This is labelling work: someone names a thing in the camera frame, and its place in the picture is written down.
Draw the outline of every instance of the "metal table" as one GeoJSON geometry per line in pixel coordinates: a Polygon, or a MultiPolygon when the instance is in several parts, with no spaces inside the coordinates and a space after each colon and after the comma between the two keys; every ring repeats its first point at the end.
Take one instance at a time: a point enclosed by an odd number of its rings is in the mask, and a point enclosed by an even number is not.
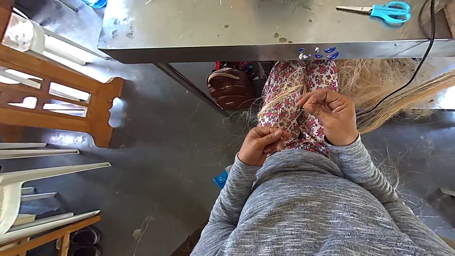
{"type": "MultiPolygon", "coordinates": [[[[377,0],[116,0],[109,1],[98,48],[122,63],[154,63],[224,115],[170,62],[295,60],[299,49],[336,47],[338,58],[421,57],[428,40],[418,26],[424,0],[407,0],[413,17],[402,26],[338,11],[377,0]]],[[[430,56],[455,56],[442,12],[430,56]]]]}

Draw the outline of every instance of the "scissor blade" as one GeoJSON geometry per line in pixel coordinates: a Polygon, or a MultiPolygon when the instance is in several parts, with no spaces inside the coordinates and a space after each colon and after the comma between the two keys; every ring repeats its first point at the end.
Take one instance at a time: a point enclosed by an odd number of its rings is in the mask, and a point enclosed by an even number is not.
{"type": "Polygon", "coordinates": [[[361,6],[337,6],[337,10],[370,14],[371,11],[373,10],[373,8],[372,7],[361,7],[361,6]]]}

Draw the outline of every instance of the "electric cord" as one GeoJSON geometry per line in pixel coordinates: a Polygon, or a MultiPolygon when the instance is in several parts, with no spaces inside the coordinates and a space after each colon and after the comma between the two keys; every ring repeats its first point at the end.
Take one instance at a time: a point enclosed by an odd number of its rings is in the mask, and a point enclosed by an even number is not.
{"type": "MultiPolygon", "coordinates": [[[[422,5],[421,9],[420,9],[420,12],[419,12],[419,17],[421,16],[421,13],[423,12],[423,9],[425,8],[426,4],[427,4],[428,0],[425,1],[425,3],[422,5]]],[[[359,116],[362,116],[362,115],[365,115],[365,114],[368,114],[370,112],[372,112],[373,110],[375,110],[384,100],[386,100],[388,97],[394,95],[395,93],[399,92],[400,90],[404,89],[405,87],[407,87],[408,85],[410,85],[413,80],[415,79],[415,77],[417,76],[417,73],[419,72],[420,68],[422,67],[422,65],[424,64],[424,61],[425,59],[427,58],[428,54],[430,53],[430,50],[433,46],[433,43],[435,41],[435,35],[436,35],[436,19],[435,19],[435,0],[431,0],[430,2],[430,19],[431,19],[431,38],[430,38],[430,43],[428,44],[428,47],[427,47],[427,50],[424,54],[424,56],[422,57],[422,59],[420,60],[420,63],[419,65],[417,66],[417,68],[415,69],[414,71],[414,74],[412,75],[411,79],[405,84],[403,85],[402,87],[396,89],[395,91],[391,92],[389,95],[385,96],[382,100],[380,100],[374,107],[368,109],[368,110],[364,110],[364,111],[361,111],[359,113],[356,114],[357,117],[359,116]]]]}

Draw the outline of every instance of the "floral fabric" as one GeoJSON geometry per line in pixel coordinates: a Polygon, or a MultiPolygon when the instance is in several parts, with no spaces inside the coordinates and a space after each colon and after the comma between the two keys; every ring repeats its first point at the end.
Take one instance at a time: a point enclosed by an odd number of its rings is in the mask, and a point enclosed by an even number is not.
{"type": "Polygon", "coordinates": [[[324,144],[324,129],[320,121],[295,104],[302,93],[317,89],[338,91],[338,75],[335,61],[278,61],[265,83],[262,97],[264,105],[272,101],[289,86],[307,83],[304,92],[294,92],[259,117],[258,126],[272,126],[287,130],[291,138],[283,149],[298,148],[331,158],[324,144]]]}

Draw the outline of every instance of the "brown bag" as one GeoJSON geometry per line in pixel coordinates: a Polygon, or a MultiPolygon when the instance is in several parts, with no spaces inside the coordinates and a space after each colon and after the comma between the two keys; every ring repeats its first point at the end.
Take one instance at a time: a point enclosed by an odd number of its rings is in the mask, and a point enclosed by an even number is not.
{"type": "Polygon", "coordinates": [[[210,95],[223,109],[245,109],[254,102],[254,86],[238,69],[226,67],[209,74],[207,86],[210,95]]]}

